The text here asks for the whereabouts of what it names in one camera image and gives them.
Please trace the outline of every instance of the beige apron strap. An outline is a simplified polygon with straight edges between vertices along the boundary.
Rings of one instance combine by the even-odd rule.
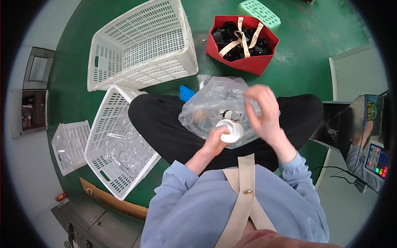
[[[237,46],[240,43],[241,43],[241,46],[243,47],[245,58],[249,58],[250,57],[250,54],[249,54],[249,51],[248,51],[247,40],[245,39],[245,34],[241,31],[241,28],[242,28],[242,25],[243,25],[243,19],[244,18],[239,17],[239,19],[237,21],[237,27],[238,27],[239,30],[234,31],[234,35],[238,37],[238,40],[232,41],[227,46],[225,46],[222,50],[220,50],[219,55],[221,57],[225,56],[225,54],[228,53],[230,51],[230,49],[232,49],[233,47]]]
[[[215,248],[230,248],[243,235],[245,224],[255,200],[255,160],[254,154],[238,157],[239,161],[239,195],[237,197],[230,218],[221,234]]]
[[[240,192],[239,186],[239,169],[223,169],[223,172],[230,184],[230,187],[233,189],[236,194]],[[276,232],[272,222],[269,217],[266,215],[262,206],[259,204],[258,200],[255,197],[255,200],[252,204],[251,213],[249,215],[251,217],[252,222],[257,230],[259,229],[270,229]]]
[[[259,229],[270,229],[272,231],[276,231],[269,217],[266,215],[265,211],[263,211],[262,206],[259,204],[258,200],[255,197],[254,203],[252,204],[251,213],[249,214],[252,222],[257,230]]]
[[[262,28],[263,28],[263,24],[262,23],[258,23],[258,28],[256,29],[256,31],[254,33],[254,36],[251,37],[251,43],[250,43],[248,48],[253,48],[255,46],[256,41],[258,40],[259,33],[262,30]]]

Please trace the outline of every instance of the red paper bag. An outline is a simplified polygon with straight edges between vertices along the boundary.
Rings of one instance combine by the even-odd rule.
[[[240,60],[235,60],[233,62],[227,61],[223,59],[218,52],[218,46],[216,45],[214,38],[212,37],[212,31],[214,28],[223,27],[224,23],[227,21],[233,21],[237,25],[238,18],[241,16],[237,15],[216,15],[214,19],[214,25],[210,30],[210,34],[208,35],[207,49],[205,51],[206,54],[213,57],[214,59],[221,61],[222,63],[233,67],[234,69],[243,70],[250,72],[255,75],[262,75],[266,66],[268,66],[270,60],[272,59],[274,52],[276,50],[276,46],[279,42],[279,39],[268,29],[265,25],[263,26],[261,32],[259,33],[259,38],[264,38],[268,41],[269,49],[272,50],[271,55],[263,55],[263,56],[254,56],[249,58],[243,58]],[[262,23],[257,18],[252,16],[244,16],[243,27],[249,28],[257,28],[258,24]]]

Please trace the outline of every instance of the cabinet door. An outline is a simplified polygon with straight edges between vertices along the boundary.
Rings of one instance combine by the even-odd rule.
[[[112,248],[131,248],[143,227],[106,212],[88,230],[104,245]]]
[[[70,199],[61,211],[70,215],[86,231],[106,212],[85,193]]]

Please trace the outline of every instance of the green plastic stool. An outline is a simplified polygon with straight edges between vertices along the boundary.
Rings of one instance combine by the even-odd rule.
[[[240,3],[236,14],[258,18],[273,33],[275,33],[281,25],[280,18],[257,0],[248,0]]]

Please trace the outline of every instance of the apron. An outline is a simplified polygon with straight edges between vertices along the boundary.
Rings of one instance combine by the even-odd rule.
[[[223,169],[230,187],[238,194],[238,197],[215,248],[234,246],[241,239],[249,217],[257,230],[276,231],[255,197],[254,154],[238,157],[238,162],[238,169]]]

